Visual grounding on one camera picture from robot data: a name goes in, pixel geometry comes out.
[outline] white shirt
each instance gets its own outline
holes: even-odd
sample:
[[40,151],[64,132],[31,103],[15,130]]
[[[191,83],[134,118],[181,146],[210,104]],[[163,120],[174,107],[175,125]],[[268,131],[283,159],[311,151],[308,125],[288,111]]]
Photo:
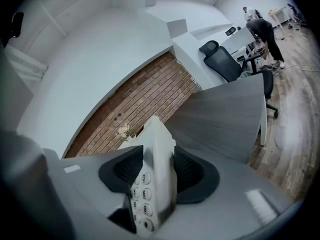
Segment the white shirt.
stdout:
[[248,22],[248,20],[259,19],[258,16],[256,15],[255,10],[249,7],[246,8],[246,13],[244,14],[244,18],[246,22]]

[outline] white cable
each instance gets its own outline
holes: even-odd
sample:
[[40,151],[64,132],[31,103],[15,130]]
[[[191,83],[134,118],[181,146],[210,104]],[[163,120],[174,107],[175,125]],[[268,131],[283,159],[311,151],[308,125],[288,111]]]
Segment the white cable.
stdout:
[[299,67],[297,64],[291,65],[291,66],[286,66],[285,69],[291,68],[293,66],[297,66],[301,71],[313,71],[313,72],[319,72],[319,70],[314,70],[314,69],[302,69],[301,67]]

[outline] desk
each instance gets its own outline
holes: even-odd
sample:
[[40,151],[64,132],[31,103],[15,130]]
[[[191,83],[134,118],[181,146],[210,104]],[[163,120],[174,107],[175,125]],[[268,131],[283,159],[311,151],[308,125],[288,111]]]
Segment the desk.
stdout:
[[287,7],[285,6],[285,7],[282,7],[281,9],[275,9],[273,11],[269,11],[269,13],[268,13],[271,18],[275,19],[275,21],[279,24],[280,28],[282,28],[282,29],[283,29],[283,27],[282,27],[278,17],[280,14],[283,14],[283,17],[285,18],[285,20],[289,21],[289,19],[287,18],[286,14],[284,12],[284,9],[286,9],[286,8]]

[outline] black pants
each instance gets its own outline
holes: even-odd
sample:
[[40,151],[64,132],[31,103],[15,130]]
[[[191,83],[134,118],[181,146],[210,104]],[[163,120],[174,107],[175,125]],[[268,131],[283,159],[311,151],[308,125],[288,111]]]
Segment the black pants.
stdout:
[[268,43],[268,48],[269,51],[275,61],[285,61],[284,58],[282,57],[282,54],[280,52],[280,49],[275,41],[275,33],[274,29],[272,26],[269,27],[268,29],[268,35],[267,35],[267,40],[266,42]]

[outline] person in white shirt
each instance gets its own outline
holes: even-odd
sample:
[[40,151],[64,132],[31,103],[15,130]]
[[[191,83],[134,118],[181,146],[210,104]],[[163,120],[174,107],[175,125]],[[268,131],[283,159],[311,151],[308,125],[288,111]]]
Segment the person in white shirt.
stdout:
[[259,19],[254,9],[250,7],[243,7],[243,11],[244,11],[244,18],[246,22],[251,21],[253,19]]

